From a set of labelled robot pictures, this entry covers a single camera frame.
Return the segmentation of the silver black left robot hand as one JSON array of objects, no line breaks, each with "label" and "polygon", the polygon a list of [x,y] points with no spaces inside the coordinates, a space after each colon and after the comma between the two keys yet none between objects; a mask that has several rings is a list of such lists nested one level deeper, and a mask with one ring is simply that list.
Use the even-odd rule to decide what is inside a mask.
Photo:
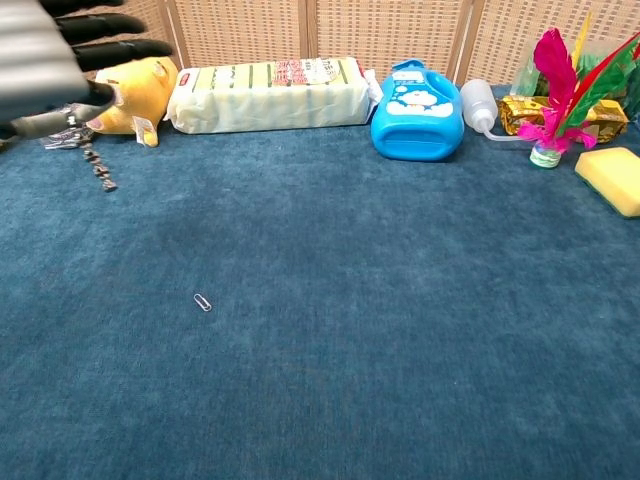
[{"label": "silver black left robot hand", "polygon": [[145,23],[118,13],[122,1],[1,3],[1,141],[37,139],[88,122],[116,100],[88,72],[133,60],[170,56],[161,40],[116,41],[142,34]]}]

